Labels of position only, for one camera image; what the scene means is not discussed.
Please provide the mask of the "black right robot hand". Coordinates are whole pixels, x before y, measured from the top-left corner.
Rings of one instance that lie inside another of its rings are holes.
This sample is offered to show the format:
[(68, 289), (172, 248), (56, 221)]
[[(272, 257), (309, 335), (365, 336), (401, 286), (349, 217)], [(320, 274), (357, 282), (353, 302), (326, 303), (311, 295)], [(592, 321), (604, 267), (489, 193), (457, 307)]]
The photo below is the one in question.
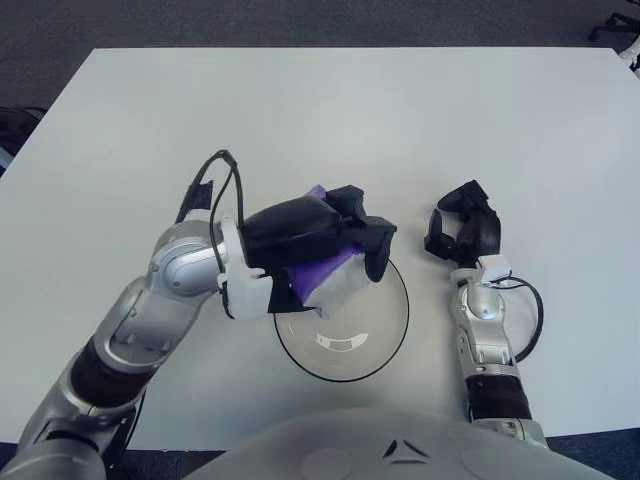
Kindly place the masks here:
[[(488, 199), (476, 180), (442, 197), (430, 217), (424, 249), (459, 268), (473, 268), (481, 256), (499, 254), (501, 222)], [(456, 214), (462, 222), (455, 238), (443, 232), (442, 212)]]

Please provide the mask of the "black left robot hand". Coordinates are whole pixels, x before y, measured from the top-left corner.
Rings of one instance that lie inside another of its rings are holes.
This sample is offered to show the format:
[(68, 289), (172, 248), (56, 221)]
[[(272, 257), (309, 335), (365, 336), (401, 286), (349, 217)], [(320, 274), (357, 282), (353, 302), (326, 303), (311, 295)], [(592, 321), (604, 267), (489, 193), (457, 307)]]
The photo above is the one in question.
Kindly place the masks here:
[(364, 209), (353, 185), (315, 186), (244, 221), (247, 263), (273, 279), (268, 311), (323, 307), (382, 279), (397, 227)]

